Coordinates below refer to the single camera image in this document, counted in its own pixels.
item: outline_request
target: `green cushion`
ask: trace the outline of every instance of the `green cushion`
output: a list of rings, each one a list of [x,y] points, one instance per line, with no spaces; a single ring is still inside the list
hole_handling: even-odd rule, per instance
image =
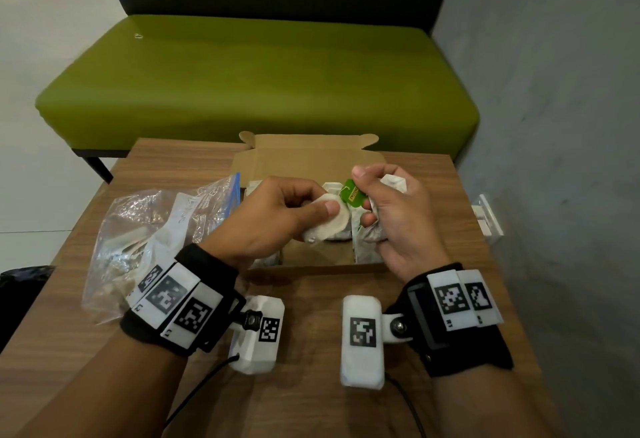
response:
[[[139,137],[375,133],[377,150],[447,153],[477,111],[438,48],[404,27],[133,15],[38,97],[74,149]]]

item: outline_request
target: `black cable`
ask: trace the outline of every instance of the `black cable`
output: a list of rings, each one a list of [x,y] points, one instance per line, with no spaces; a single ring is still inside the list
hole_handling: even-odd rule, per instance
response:
[[[231,362],[236,362],[238,359],[240,359],[240,354],[235,354],[233,357],[229,357],[226,361],[220,362],[212,371],[209,372],[209,374],[204,376],[204,378],[198,383],[198,385],[193,388],[193,391],[190,392],[189,395],[184,399],[184,401],[180,403],[180,406],[178,406],[178,408],[176,408],[175,411],[173,411],[172,415],[169,416],[169,418],[167,418],[164,424],[164,427],[166,428],[167,426],[169,426],[169,423],[173,421],[173,418],[175,418],[178,415],[178,413],[180,413],[182,408],[187,406],[187,403],[189,402],[189,400],[192,397],[194,397],[194,395],[200,390],[202,386],[204,386],[209,381],[209,379],[215,376],[216,373],[220,369],[222,369],[224,366],[226,366]]]
[[[418,426],[418,431],[420,432],[420,436],[422,438],[427,438],[427,433],[424,432],[424,428],[422,427],[422,422],[418,417],[417,411],[413,407],[413,403],[411,402],[411,399],[409,399],[409,395],[404,391],[402,386],[400,386],[400,383],[396,381],[394,378],[392,378],[391,376],[389,376],[389,374],[386,372],[385,372],[385,379],[387,379],[391,384],[396,386],[396,389],[398,390],[398,392],[400,392],[402,397],[404,397],[404,401],[406,402],[406,405],[409,406],[409,410],[411,411],[411,414],[413,415],[413,418],[415,420],[415,425]]]

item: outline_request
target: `wall outlet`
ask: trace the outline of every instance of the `wall outlet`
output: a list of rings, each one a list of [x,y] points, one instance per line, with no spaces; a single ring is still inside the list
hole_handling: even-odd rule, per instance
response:
[[[489,246],[494,245],[498,240],[504,236],[504,232],[498,223],[498,219],[495,218],[495,214],[491,210],[489,202],[487,202],[484,194],[480,194],[475,205],[471,206],[476,215],[478,225],[482,229],[482,233],[489,243]]]

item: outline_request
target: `floor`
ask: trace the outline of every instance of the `floor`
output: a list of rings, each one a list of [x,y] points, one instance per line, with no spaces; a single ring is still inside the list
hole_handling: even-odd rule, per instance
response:
[[[49,264],[100,187],[33,105],[124,16],[118,0],[0,0],[0,272]]]

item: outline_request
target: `ziploc bag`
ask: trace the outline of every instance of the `ziploc bag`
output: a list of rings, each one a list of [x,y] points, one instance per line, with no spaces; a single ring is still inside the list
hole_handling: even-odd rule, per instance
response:
[[[93,248],[82,308],[97,323],[121,317],[125,297],[154,268],[167,269],[240,203],[240,174],[189,190],[145,190],[115,199]]]

